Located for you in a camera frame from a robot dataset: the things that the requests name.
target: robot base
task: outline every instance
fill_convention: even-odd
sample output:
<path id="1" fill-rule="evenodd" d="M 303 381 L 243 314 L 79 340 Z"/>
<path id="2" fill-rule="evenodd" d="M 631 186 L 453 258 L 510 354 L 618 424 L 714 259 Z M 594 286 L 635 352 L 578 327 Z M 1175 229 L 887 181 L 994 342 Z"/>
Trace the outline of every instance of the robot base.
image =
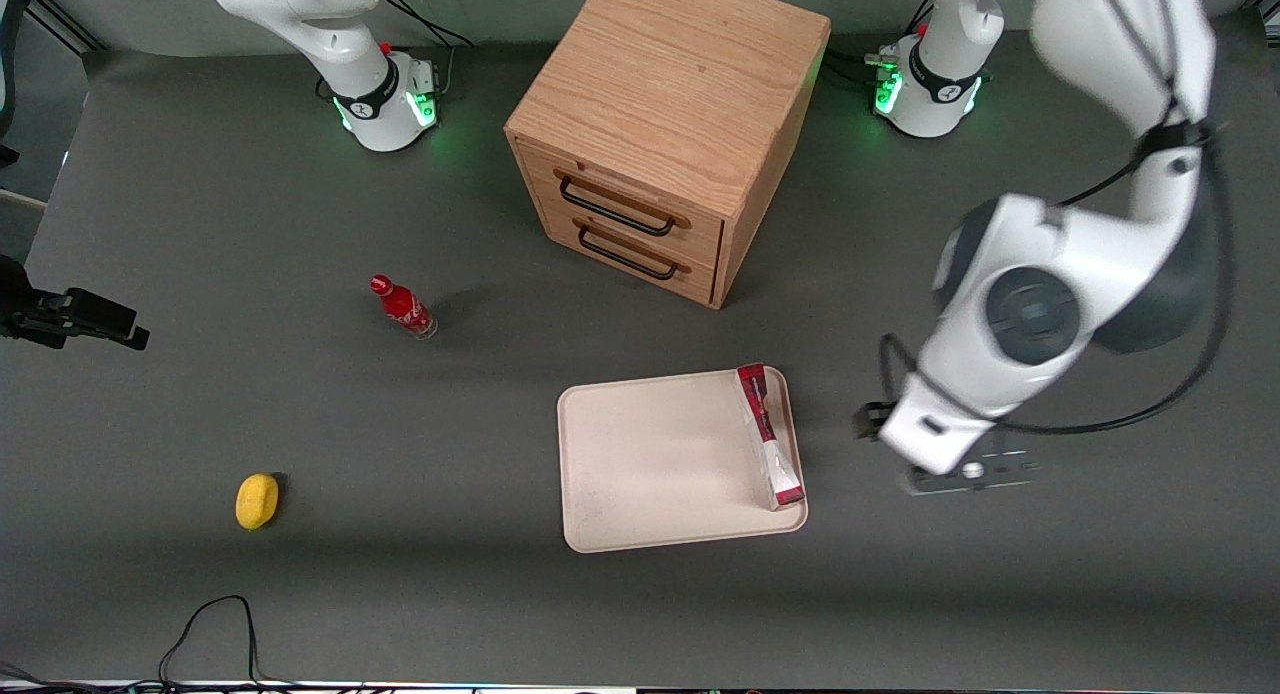
<path id="1" fill-rule="evenodd" d="M 960 92 L 955 101 L 934 102 L 928 88 L 901 65 L 906 59 L 905 52 L 910 52 L 919 41 L 918 35 L 909 35 L 881 47 L 879 56 L 868 58 L 870 64 L 881 68 L 881 83 L 876 88 L 872 111 L 888 119 L 905 134 L 932 140 L 955 129 L 961 117 L 973 110 L 982 78 L 968 92 Z"/>
<path id="2" fill-rule="evenodd" d="M 390 52 L 389 59 L 399 69 L 399 85 L 375 119 L 348 117 L 338 106 L 342 125 L 356 134 L 364 147 L 375 152 L 393 152 L 417 141 L 436 123 L 435 70 L 430 61 L 420 61 L 407 52 Z"/>

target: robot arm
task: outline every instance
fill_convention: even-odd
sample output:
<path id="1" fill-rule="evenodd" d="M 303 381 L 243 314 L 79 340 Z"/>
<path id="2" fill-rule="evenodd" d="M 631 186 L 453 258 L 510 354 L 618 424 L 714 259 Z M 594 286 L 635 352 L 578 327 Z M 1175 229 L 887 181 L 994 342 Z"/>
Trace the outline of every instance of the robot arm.
<path id="1" fill-rule="evenodd" d="M 874 111 L 913 137 L 941 137 L 973 109 L 979 70 L 1005 31 L 996 0 L 933 0 L 928 35 L 908 32 L 868 64 L 884 82 Z"/>
<path id="2" fill-rule="evenodd" d="M 355 19 L 381 0 L 218 0 L 293 44 L 334 93 L 343 125 L 365 147 L 394 151 L 435 124 L 430 61 L 384 52 Z"/>
<path id="3" fill-rule="evenodd" d="M 1037 0 L 1032 27 L 1050 68 L 1140 137 L 1130 216 L 1020 195 L 965 216 L 934 279 L 937 329 L 879 432 L 932 474 L 951 471 L 993 420 L 1053 383 L 1092 338 L 1137 351 L 1181 334 L 1193 318 L 1134 334 L 1126 312 L 1183 305 L 1160 301 L 1157 284 L 1184 259 L 1175 251 L 1201 248 L 1193 205 L 1213 38 L 1199 0 Z M 938 35 L 931 28 L 925 38 Z"/>

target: drawer handle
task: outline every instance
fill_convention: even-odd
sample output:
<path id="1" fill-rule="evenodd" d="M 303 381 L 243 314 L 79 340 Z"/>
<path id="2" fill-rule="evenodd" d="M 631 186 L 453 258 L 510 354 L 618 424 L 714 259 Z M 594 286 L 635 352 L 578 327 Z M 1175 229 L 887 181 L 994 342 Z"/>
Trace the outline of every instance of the drawer handle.
<path id="1" fill-rule="evenodd" d="M 588 242 L 586 239 L 588 232 L 590 232 L 590 228 L 588 228 L 585 224 L 577 225 L 577 243 L 582 245 L 582 248 L 585 248 L 589 252 L 595 252 L 603 257 L 608 257 L 609 260 L 617 261 L 622 266 L 634 269 L 640 274 L 644 274 L 645 277 L 652 277 L 658 280 L 668 280 L 676 275 L 677 270 L 680 270 L 680 265 L 675 262 L 671 264 L 671 268 L 667 269 L 667 271 L 658 271 L 657 269 L 649 269 L 649 266 L 645 266 L 643 264 L 636 264 L 635 261 L 631 261 L 620 254 L 611 252 L 608 248 Z"/>
<path id="2" fill-rule="evenodd" d="M 573 183 L 572 179 L 570 179 L 567 175 L 562 175 L 561 196 L 564 197 L 566 202 L 580 207 L 585 207 L 586 211 L 599 214 L 600 216 L 608 216 L 608 219 L 612 219 L 618 224 L 625 224 L 635 229 L 636 232 L 644 232 L 650 237 L 666 237 L 667 234 L 671 234 L 671 228 L 676 225 L 676 216 L 667 216 L 667 224 L 663 224 L 662 228 L 654 228 L 641 222 L 636 222 L 635 219 L 631 219 L 631 216 L 621 215 L 617 211 L 613 211 L 612 207 L 603 207 L 595 202 L 589 202 L 577 195 L 570 193 L 568 184 L 572 183 Z"/>

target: plastic tray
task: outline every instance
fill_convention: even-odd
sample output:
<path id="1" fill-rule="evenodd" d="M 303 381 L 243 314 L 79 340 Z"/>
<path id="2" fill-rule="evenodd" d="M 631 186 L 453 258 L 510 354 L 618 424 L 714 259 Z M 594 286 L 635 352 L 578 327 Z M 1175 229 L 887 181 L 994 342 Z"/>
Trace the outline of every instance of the plastic tray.
<path id="1" fill-rule="evenodd" d="M 800 471 L 782 373 L 764 367 L 774 434 Z M 783 534 L 809 502 L 769 511 L 737 402 L 737 374 L 709 371 L 567 389 L 559 398 L 564 540 L 576 552 Z"/>

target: red bottle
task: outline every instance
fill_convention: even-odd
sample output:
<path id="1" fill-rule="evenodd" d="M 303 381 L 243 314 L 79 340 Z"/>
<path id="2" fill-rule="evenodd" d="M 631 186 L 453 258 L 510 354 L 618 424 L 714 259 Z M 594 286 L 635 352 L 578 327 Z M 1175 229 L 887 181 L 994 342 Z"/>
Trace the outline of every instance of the red bottle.
<path id="1" fill-rule="evenodd" d="M 426 311 L 422 302 L 417 301 L 413 292 L 404 287 L 397 287 L 390 279 L 379 274 L 369 280 L 369 288 L 381 300 L 383 311 L 394 319 L 415 339 L 426 339 L 435 334 L 438 321 Z"/>

